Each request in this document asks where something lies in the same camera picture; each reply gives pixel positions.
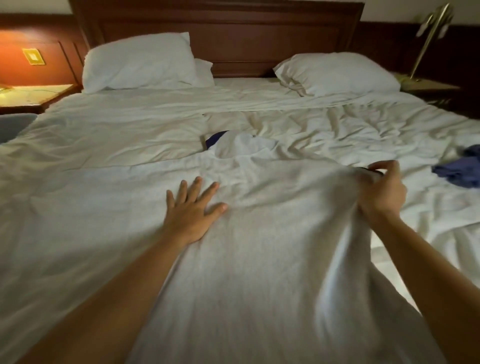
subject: pillow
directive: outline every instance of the pillow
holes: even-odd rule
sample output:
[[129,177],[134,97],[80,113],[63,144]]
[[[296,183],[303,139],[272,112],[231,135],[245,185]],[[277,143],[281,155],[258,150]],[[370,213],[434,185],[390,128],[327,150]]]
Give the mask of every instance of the pillow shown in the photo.
[[400,91],[400,83],[390,72],[357,53],[297,54],[274,71],[283,86],[301,96]]
[[197,69],[197,78],[198,83],[197,87],[210,87],[215,86],[212,75],[212,62],[204,61],[198,58],[195,58],[195,67]]
[[84,91],[104,88],[172,88],[196,85],[188,33],[160,33],[121,39],[90,50],[85,58]]

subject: light switch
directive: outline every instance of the light switch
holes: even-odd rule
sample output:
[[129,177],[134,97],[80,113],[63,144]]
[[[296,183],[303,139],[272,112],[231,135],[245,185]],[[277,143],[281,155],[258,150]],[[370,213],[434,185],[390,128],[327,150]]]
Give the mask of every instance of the light switch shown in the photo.
[[42,55],[36,48],[25,49],[22,48],[25,57],[27,57],[28,63],[33,66],[43,66],[45,65],[45,61],[42,58]]

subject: hand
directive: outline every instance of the hand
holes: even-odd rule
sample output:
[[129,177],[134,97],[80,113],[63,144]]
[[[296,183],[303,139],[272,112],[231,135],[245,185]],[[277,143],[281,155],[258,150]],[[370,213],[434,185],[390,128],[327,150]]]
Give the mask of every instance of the hand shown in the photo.
[[177,201],[173,198],[172,191],[167,191],[167,215],[163,221],[162,236],[169,241],[179,243],[182,247],[200,240],[208,228],[228,208],[227,204],[219,204],[209,214],[205,208],[219,188],[214,182],[198,198],[202,187],[202,178],[197,177],[190,187],[187,181],[180,183]]
[[367,217],[378,214],[400,216],[407,189],[402,183],[400,165],[396,160],[384,160],[368,166],[369,170],[387,170],[377,182],[362,179],[359,206]]

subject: wooden headboard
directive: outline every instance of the wooden headboard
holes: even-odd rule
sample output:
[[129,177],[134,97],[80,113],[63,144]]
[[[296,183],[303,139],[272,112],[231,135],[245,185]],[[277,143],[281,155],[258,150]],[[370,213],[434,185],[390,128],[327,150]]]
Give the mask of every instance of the wooden headboard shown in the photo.
[[141,34],[189,32],[215,77],[266,77],[297,53],[348,48],[360,2],[70,0],[90,48]]

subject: nightstand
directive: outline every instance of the nightstand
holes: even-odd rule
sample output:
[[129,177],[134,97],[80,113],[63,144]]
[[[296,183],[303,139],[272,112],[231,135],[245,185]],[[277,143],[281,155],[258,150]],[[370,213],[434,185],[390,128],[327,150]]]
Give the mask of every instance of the nightstand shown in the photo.
[[402,92],[421,98],[426,103],[448,111],[451,110],[453,100],[460,95],[462,90],[455,85],[427,80],[424,78],[410,80],[404,74],[394,73],[394,76],[402,85]]
[[77,85],[16,86],[0,91],[0,115],[41,114],[65,96],[80,92]]

